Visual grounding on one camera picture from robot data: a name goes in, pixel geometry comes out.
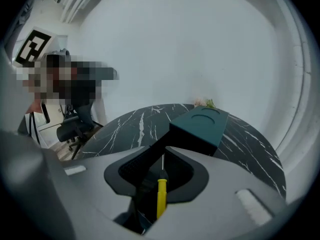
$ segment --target office chair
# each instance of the office chair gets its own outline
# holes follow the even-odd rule
[[[73,113],[75,116],[65,116],[61,126],[56,129],[56,135],[60,142],[69,141],[73,138],[78,139],[78,141],[69,145],[69,150],[72,150],[72,147],[76,146],[71,157],[72,160],[75,158],[81,146],[88,141],[85,133],[94,128],[94,122],[91,118],[92,105],[93,101],[88,105],[75,107],[74,110],[76,113]]]

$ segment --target white vein pattern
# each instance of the white vein pattern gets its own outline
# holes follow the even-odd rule
[[[238,124],[237,122],[233,121],[233,123],[234,123],[234,124],[236,124],[237,126],[239,126],[239,127],[243,128],[243,129],[247,130],[247,128],[246,128],[246,127],[244,127],[244,126],[242,126],[242,125]]]
[[[230,161],[229,158],[228,158],[228,156],[227,156],[225,153],[223,153],[220,148],[218,148],[218,150],[221,152],[221,154],[223,154],[223,155],[226,157],[226,159],[228,159],[228,161]]]
[[[234,120],[241,121],[241,119],[239,119],[239,118],[235,118],[235,117],[234,117],[234,116],[232,116],[231,114],[229,114],[229,117],[233,118]]]
[[[151,126],[148,126],[150,129],[150,138],[153,139],[154,137],[152,136],[152,121],[151,121]]]
[[[184,107],[184,108],[186,109],[186,111],[189,111],[189,109],[187,109],[185,105],[183,105],[183,104],[180,104],[180,105],[181,105],[182,107]]]
[[[252,153],[252,149],[250,147],[250,145],[248,144],[247,140],[242,136],[241,132],[239,132],[236,128],[233,128],[244,140],[245,144],[246,144],[246,147],[250,150],[250,152]],[[233,138],[235,138],[239,143],[242,144],[241,141],[239,141],[235,136],[233,136],[232,134],[230,134]]]
[[[82,152],[83,154],[95,154],[94,157],[98,156],[99,157],[99,153],[97,152]]]
[[[265,149],[266,148],[266,146],[256,137],[256,136],[254,136],[254,135],[252,135],[250,132],[248,132],[248,131],[244,131],[245,133],[247,133],[247,134],[249,134],[252,138],[254,138],[254,139],[256,139],[258,142],[259,142],[259,144]]]
[[[243,166],[247,169],[247,171],[248,171],[249,173],[251,173],[252,175],[254,175],[254,174],[252,173],[252,171],[249,170],[249,167],[248,167],[248,164],[247,164],[247,163],[244,164],[243,162],[240,162],[240,161],[239,161],[239,163],[240,163],[241,165],[243,165]]]
[[[269,157],[269,159],[271,160],[272,163],[274,163],[276,166],[278,166],[281,171],[284,171],[284,169],[282,169],[282,167],[280,166],[280,164],[278,164],[278,163],[277,163],[275,160],[273,160],[271,157]]]
[[[102,138],[98,138],[98,139],[95,139],[95,140],[96,140],[97,142],[98,142],[98,141],[101,141],[101,140],[107,138],[108,136],[110,136],[111,134],[113,134],[116,130],[117,130],[117,129],[115,129],[114,131],[110,132],[110,133],[107,134],[106,136],[103,136]]]
[[[157,111],[158,113],[160,113],[160,110],[163,110],[164,109],[164,107],[163,108],[159,108],[159,109],[155,109],[153,106],[151,107],[151,112],[152,111]]]
[[[136,111],[137,111],[137,110],[135,110],[135,111],[132,113],[132,115],[131,115],[127,120],[125,120],[123,124],[121,124],[121,126],[124,126],[125,123],[128,122],[130,118],[132,118],[132,116],[136,113]]]
[[[132,146],[134,145],[134,141],[135,141],[136,136],[137,136],[137,135],[135,134],[134,137],[133,137],[133,140],[132,140],[130,149],[132,149]]]
[[[114,150],[115,140],[116,140],[118,131],[119,131],[119,129],[120,129],[121,126],[122,126],[122,125],[120,125],[120,118],[119,118],[119,120],[118,120],[118,127],[117,127],[117,129],[115,129],[115,134],[114,134],[114,137],[113,137],[112,145],[111,145],[111,147],[110,147],[110,149],[109,149],[109,151],[111,151],[111,152]]]
[[[232,149],[231,149],[226,143],[224,143],[222,140],[221,140],[221,143],[222,143],[228,150],[230,150],[231,152],[233,152]]]
[[[155,140],[157,141],[157,140],[158,140],[158,137],[157,137],[156,125],[154,126],[154,137],[155,137]]]
[[[169,121],[171,122],[171,119],[170,119],[170,117],[168,116],[168,114],[167,114],[167,112],[165,112],[165,114],[166,114],[166,117],[169,119]]]
[[[233,145],[235,145],[242,153],[246,154],[238,145],[237,143],[235,143],[231,138],[229,138],[227,135],[223,134],[223,136],[230,141]],[[255,158],[255,156],[248,150],[249,154],[253,157],[253,159],[257,162],[257,164],[261,167],[261,169],[265,172],[265,174],[272,180],[274,187],[276,188],[276,190],[278,191],[278,193],[281,195],[281,192],[276,184],[276,182],[274,181],[274,179],[267,173],[267,171],[261,166],[261,164],[259,163],[259,161]]]
[[[115,130],[113,131],[113,134],[112,134],[111,138],[109,139],[109,141],[107,142],[107,144],[105,144],[105,146],[103,147],[103,149],[101,149],[101,150],[98,152],[98,156],[100,156],[100,153],[106,148],[106,146],[108,146],[108,144],[110,143],[110,141],[113,139],[116,130],[117,130],[117,129],[115,129]]]
[[[267,152],[271,157],[276,158],[280,161],[279,157],[277,157],[276,155],[272,155],[271,153],[269,153],[268,151],[265,150],[265,152]]]
[[[145,136],[145,134],[144,134],[144,115],[145,115],[145,112],[142,113],[141,118],[140,118],[140,122],[139,122],[140,133],[139,133],[139,138],[138,138],[138,147],[141,146],[142,138]]]

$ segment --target screwdriver handle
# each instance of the screwdriver handle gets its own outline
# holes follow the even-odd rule
[[[167,180],[158,179],[158,200],[156,206],[156,218],[159,219],[167,206]]]

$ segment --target black marble table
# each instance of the black marble table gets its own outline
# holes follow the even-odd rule
[[[77,159],[152,145],[168,132],[171,120],[193,108],[190,104],[163,104],[126,113],[100,129]],[[229,114],[214,157],[239,165],[286,197],[285,174],[277,153],[261,133],[238,117]]]

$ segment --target floor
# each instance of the floor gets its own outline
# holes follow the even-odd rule
[[[88,137],[88,139],[90,139],[98,130],[100,130],[100,127],[97,126],[95,127],[92,131],[88,132],[86,134],[86,136]],[[67,142],[58,142],[56,143],[55,145],[53,145],[50,149],[55,151],[59,160],[60,161],[67,161],[67,160],[71,160],[71,157],[73,155],[73,152],[75,150],[75,146],[72,147],[72,151],[69,150],[69,145],[71,144],[70,143],[67,143]],[[77,159],[78,155],[80,154],[81,152],[81,149],[83,148],[83,146],[79,149],[78,153],[76,154],[75,158],[74,159]]]

